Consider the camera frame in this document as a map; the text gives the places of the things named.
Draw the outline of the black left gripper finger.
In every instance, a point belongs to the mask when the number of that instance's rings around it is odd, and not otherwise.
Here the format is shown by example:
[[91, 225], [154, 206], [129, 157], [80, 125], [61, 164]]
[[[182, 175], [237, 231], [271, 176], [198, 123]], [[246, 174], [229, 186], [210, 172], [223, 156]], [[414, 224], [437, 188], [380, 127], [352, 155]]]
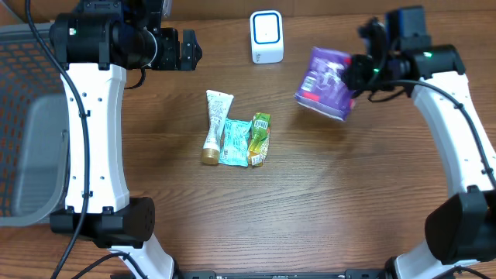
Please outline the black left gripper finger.
[[202, 49], [197, 41], [197, 37], [193, 29], [183, 30], [181, 52], [183, 54], [202, 54]]
[[181, 71], [194, 71], [197, 67], [198, 62], [202, 58], [202, 55], [187, 56], [183, 55], [181, 57]]

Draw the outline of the purple Carefree package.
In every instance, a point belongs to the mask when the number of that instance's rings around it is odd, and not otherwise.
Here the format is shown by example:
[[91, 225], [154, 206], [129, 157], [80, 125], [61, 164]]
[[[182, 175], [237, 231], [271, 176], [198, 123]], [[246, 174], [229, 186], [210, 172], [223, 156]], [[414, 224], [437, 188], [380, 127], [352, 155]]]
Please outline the purple Carefree package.
[[296, 102], [344, 122], [354, 106], [353, 91], [342, 81], [350, 64], [348, 53], [313, 47], [308, 69], [294, 95]]

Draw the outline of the white tube with gold cap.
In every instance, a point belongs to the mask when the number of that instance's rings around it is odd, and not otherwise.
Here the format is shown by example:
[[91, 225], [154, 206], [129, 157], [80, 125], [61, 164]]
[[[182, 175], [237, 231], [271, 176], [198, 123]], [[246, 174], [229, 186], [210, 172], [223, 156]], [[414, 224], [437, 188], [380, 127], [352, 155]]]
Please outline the white tube with gold cap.
[[207, 165], [216, 165], [219, 163], [222, 133], [234, 96], [207, 90], [206, 98], [209, 130], [202, 148], [201, 161]]

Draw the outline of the green yellow snack packet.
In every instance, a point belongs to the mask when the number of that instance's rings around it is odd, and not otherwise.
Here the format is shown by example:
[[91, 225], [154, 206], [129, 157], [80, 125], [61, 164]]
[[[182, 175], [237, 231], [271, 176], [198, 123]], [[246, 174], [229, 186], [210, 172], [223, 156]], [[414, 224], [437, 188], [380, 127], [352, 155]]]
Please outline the green yellow snack packet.
[[247, 160], [251, 166], [262, 166], [267, 158], [270, 143], [270, 114], [257, 112], [252, 121], [251, 141]]

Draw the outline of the teal snack packet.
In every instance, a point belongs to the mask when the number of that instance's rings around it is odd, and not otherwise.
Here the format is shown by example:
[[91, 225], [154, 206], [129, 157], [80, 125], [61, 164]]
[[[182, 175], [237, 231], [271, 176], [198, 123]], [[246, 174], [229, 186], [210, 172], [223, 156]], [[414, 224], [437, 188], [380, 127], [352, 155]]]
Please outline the teal snack packet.
[[248, 166], [246, 153], [251, 126], [252, 122], [226, 119], [219, 163], [237, 167]]

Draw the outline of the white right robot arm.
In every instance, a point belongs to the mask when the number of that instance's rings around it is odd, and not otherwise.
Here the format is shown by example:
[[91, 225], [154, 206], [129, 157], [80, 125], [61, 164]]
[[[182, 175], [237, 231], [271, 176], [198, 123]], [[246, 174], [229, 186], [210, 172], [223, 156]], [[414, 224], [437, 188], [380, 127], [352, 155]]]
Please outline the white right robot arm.
[[390, 11], [358, 30], [364, 54], [343, 80], [355, 96], [407, 95], [422, 113], [446, 174], [448, 199], [425, 220], [425, 238], [392, 257], [381, 278], [448, 278], [495, 258], [495, 151], [470, 97], [456, 47], [434, 45], [421, 6]]

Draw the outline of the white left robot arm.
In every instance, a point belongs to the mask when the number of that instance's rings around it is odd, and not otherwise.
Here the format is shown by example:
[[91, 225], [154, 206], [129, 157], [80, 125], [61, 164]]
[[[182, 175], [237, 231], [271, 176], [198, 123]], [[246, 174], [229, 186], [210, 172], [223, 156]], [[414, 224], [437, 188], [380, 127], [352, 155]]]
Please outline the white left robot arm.
[[68, 188], [50, 228], [86, 239], [122, 259], [134, 277], [179, 278], [154, 235], [151, 198], [134, 198], [122, 162], [127, 72], [193, 71], [202, 49], [193, 30], [164, 28], [167, 0], [82, 1], [50, 27], [69, 118]]

